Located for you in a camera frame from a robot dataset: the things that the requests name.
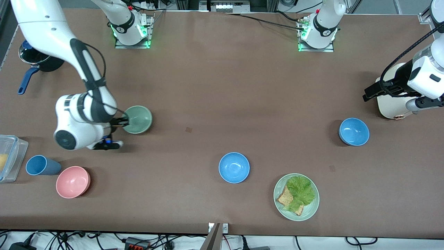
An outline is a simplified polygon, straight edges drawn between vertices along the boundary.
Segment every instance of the saucepan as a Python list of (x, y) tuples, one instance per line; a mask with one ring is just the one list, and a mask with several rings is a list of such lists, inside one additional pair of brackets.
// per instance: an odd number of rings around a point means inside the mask
[(31, 79), (31, 76), (33, 74), (37, 73), (40, 70), (43, 72), (51, 72), (60, 68), (60, 66), (62, 66), (63, 64), (63, 60), (39, 52), (38, 50), (33, 48), (26, 40), (19, 48), (19, 57), (23, 62), (31, 65), (31, 68), (28, 69), (23, 76), (22, 83), (20, 84), (19, 90), (17, 91), (19, 95), (23, 95), (25, 93), (25, 90), (29, 84), (29, 80)]

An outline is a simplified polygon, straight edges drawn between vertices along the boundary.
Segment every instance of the bread slice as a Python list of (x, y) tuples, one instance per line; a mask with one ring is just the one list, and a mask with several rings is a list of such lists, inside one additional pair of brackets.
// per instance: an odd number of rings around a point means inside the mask
[(299, 210), (298, 211), (295, 211), (294, 213), (297, 215), (297, 216), (300, 216), (301, 214), (302, 214), (302, 211), (304, 210), (304, 204), (302, 204), (300, 207), (299, 207)]
[(288, 190), (287, 185), (285, 185), (284, 190), (277, 198), (277, 201), (284, 206), (290, 204), (293, 201), (293, 195), (290, 193), (290, 190)]

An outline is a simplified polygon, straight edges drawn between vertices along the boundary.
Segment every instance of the robotic arm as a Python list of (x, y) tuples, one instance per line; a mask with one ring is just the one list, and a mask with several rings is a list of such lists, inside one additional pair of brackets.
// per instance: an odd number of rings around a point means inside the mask
[(325, 48), (334, 39), (337, 26), (345, 14), (344, 0), (323, 0), (319, 12), (310, 14), (309, 27), (301, 40), (313, 48)]
[(54, 139), (68, 150), (114, 149), (122, 142), (103, 140), (113, 132), (112, 123), (117, 103), (97, 69), (86, 44), (78, 40), (68, 27), (57, 0), (11, 0), (20, 29), (36, 50), (70, 63), (83, 80), (86, 92), (65, 95), (55, 105), (57, 128)]
[[(444, 33), (444, 1), (433, 0), (430, 6), (431, 18), (436, 27), (428, 35), (438, 31)], [(382, 77), (365, 89), (364, 101), (390, 95), (410, 97), (405, 103), (407, 110), (418, 112), (444, 106), (444, 36), (415, 54), (412, 60), (386, 69)]]
[(129, 10), (121, 0), (91, 0), (107, 16), (117, 39), (123, 45), (135, 45), (148, 35), (147, 15)]

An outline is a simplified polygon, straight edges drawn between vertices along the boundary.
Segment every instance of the light green bowl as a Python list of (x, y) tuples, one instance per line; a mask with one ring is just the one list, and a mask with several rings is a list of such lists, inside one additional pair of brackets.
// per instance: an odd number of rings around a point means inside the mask
[(129, 117), (130, 124), (123, 127), (123, 130), (131, 134), (139, 134), (145, 132), (153, 122), (153, 116), (149, 109), (143, 106), (132, 106), (125, 113)]
[[(297, 216), (295, 213), (284, 210), (284, 205), (282, 205), (281, 203), (277, 202), (277, 199), (279, 198), (279, 195), (281, 195), (282, 191), (285, 188), (285, 185), (287, 185), (287, 181), (294, 176), (301, 176), (301, 177), (305, 177), (307, 179), (310, 180), (311, 182), (311, 187), (314, 190), (314, 200), (306, 205), (304, 207), (304, 210), (302, 211), (302, 214), (300, 216)], [(276, 205), (277, 210), (287, 219), (292, 220), (292, 221), (296, 221), (296, 222), (301, 222), (304, 220), (308, 220), (310, 219), (317, 211), (317, 208), (319, 207), (319, 192), (317, 190), (316, 185), (314, 184), (314, 182), (306, 177), (303, 174), (300, 173), (290, 173), (285, 175), (284, 177), (282, 177), (277, 183), (276, 186), (274, 187), (274, 192), (273, 192), (273, 198), (274, 198), (274, 204)]]

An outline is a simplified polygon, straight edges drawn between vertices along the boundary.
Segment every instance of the blue bowl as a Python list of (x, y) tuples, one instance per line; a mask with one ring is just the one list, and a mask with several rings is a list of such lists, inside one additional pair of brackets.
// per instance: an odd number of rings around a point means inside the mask
[(219, 174), (229, 183), (240, 183), (250, 173), (250, 163), (241, 153), (228, 153), (219, 162)]
[(367, 125), (358, 118), (345, 119), (339, 126), (339, 137), (351, 146), (362, 146), (370, 138)]

